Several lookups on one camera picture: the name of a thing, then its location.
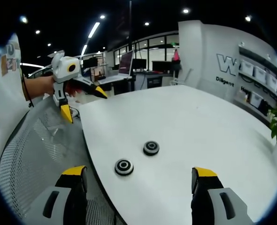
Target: linear ceiling light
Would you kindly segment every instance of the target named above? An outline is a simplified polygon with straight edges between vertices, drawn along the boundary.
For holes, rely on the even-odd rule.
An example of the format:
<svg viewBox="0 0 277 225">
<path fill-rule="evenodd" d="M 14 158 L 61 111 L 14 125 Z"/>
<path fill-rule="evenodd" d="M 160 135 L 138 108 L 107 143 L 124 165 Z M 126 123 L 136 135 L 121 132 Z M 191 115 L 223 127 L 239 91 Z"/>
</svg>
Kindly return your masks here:
<svg viewBox="0 0 277 225">
<path fill-rule="evenodd" d="M 83 46 L 83 49 L 82 49 L 82 52 L 81 52 L 81 55 L 84 55 L 85 51 L 86 51 L 86 48 L 87 48 L 87 45 L 84 45 Z"/>
<path fill-rule="evenodd" d="M 35 64 L 30 64 L 30 63 L 24 63 L 24 62 L 21 62 L 20 65 L 21 65 L 21 66 L 28 66 L 28 67 L 43 68 L 43 66 L 40 66 L 40 65 L 35 65 Z"/>
<path fill-rule="evenodd" d="M 100 23 L 96 22 L 95 25 L 93 26 L 90 34 L 88 35 L 88 38 L 92 38 L 93 34 L 95 33 L 96 29 L 99 27 Z"/>
</svg>

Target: metal mesh panel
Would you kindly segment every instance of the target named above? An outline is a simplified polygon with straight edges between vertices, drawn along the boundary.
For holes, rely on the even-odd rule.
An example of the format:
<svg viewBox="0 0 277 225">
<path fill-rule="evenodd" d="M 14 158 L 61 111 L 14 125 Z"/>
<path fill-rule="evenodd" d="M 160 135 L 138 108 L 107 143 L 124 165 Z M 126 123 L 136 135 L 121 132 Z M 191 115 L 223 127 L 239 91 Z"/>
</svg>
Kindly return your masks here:
<svg viewBox="0 0 277 225">
<path fill-rule="evenodd" d="M 87 166 L 88 225 L 122 224 L 103 196 L 90 166 L 80 120 L 66 123 L 52 98 L 28 114 L 0 160 L 0 189 L 13 212 L 24 219 L 33 200 L 61 173 Z"/>
</svg>

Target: storage box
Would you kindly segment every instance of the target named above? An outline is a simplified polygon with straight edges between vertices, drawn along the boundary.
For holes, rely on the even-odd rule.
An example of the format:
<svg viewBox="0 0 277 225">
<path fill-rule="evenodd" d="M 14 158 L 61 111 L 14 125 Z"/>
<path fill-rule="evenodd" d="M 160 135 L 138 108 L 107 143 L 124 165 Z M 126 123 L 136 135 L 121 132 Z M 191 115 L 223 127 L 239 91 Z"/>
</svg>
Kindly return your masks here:
<svg viewBox="0 0 277 225">
<path fill-rule="evenodd" d="M 275 92 L 277 92 L 277 79 L 272 76 L 271 74 L 267 74 L 267 85 L 274 90 Z"/>
<path fill-rule="evenodd" d="M 251 92 L 250 96 L 250 104 L 253 105 L 255 108 L 258 108 L 261 104 L 261 101 L 263 100 L 263 97 L 256 94 L 255 92 Z"/>
<path fill-rule="evenodd" d="M 245 60 L 241 61 L 240 71 L 243 74 L 252 76 L 254 66 L 250 62 L 246 62 Z"/>
<path fill-rule="evenodd" d="M 263 70 L 259 67 L 255 67 L 254 68 L 254 76 L 260 82 L 267 84 L 267 80 L 266 80 L 267 73 L 265 70 Z"/>
</svg>

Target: computer monitor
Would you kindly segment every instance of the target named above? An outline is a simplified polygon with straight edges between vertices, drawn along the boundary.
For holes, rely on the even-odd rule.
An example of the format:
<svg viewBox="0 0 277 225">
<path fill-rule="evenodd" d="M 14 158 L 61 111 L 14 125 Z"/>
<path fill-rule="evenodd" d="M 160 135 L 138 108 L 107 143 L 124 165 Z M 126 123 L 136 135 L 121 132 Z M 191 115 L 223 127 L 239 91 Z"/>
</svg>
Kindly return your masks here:
<svg viewBox="0 0 277 225">
<path fill-rule="evenodd" d="M 133 59 L 132 69 L 146 69 L 147 60 L 145 59 Z"/>
<path fill-rule="evenodd" d="M 172 71 L 172 62 L 169 61 L 152 61 L 152 70 L 167 73 Z"/>
<path fill-rule="evenodd" d="M 130 76 L 132 70 L 133 50 L 121 56 L 119 74 L 122 76 Z"/>
<path fill-rule="evenodd" d="M 83 68 L 91 68 L 98 66 L 98 58 L 89 58 L 88 60 L 83 60 Z"/>
</svg>

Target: shelf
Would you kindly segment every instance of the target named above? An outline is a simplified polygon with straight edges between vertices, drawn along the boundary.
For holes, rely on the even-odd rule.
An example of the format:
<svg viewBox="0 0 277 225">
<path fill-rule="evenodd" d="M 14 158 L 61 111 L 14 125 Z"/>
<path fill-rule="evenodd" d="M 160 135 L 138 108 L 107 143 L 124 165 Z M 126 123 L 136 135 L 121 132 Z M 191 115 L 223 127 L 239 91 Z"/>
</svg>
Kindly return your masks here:
<svg viewBox="0 0 277 225">
<path fill-rule="evenodd" d="M 236 106 L 244 109 L 248 113 L 252 114 L 254 117 L 259 119 L 261 122 L 263 122 L 266 126 L 269 127 L 271 120 L 268 116 L 265 116 L 262 114 L 261 111 L 259 111 L 257 108 L 255 108 L 253 105 L 249 104 L 248 102 L 245 102 L 242 99 L 239 99 L 238 97 L 235 97 L 233 99 L 233 102 Z"/>
<path fill-rule="evenodd" d="M 277 97 L 277 92 L 276 92 L 276 91 L 274 91 L 274 90 L 273 90 L 271 87 L 269 87 L 267 84 L 265 84 L 265 83 L 259 81 L 256 77 L 247 75 L 247 74 L 243 73 L 242 71 L 239 71 L 239 75 L 240 75 L 240 76 L 247 77 L 247 78 L 249 78 L 249 79 L 255 81 L 256 83 L 260 84 L 262 87 L 266 88 L 271 94 L 273 94 L 274 96 Z"/>
<path fill-rule="evenodd" d="M 258 63 L 261 63 L 263 66 L 265 66 L 267 69 L 272 71 L 277 76 L 277 66 L 270 62 L 268 59 L 250 51 L 242 45 L 239 45 L 239 53 L 254 61 L 257 61 Z"/>
</svg>

